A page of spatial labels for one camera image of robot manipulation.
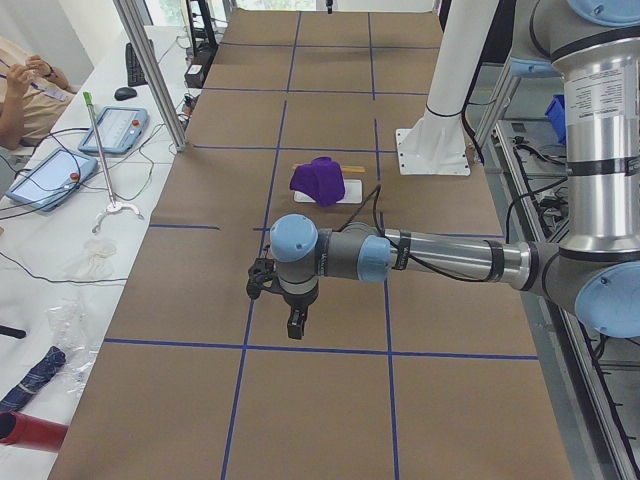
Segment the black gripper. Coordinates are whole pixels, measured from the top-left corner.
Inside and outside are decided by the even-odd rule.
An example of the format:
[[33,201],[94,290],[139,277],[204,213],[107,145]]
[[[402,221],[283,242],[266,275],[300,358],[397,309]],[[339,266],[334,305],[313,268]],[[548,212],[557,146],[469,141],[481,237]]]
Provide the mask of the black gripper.
[[319,294],[318,280],[311,279],[302,283],[291,283],[280,279],[279,285],[284,291],[283,298],[285,302],[290,306],[290,315],[287,320],[287,336],[290,339],[302,340],[308,318],[308,309]]

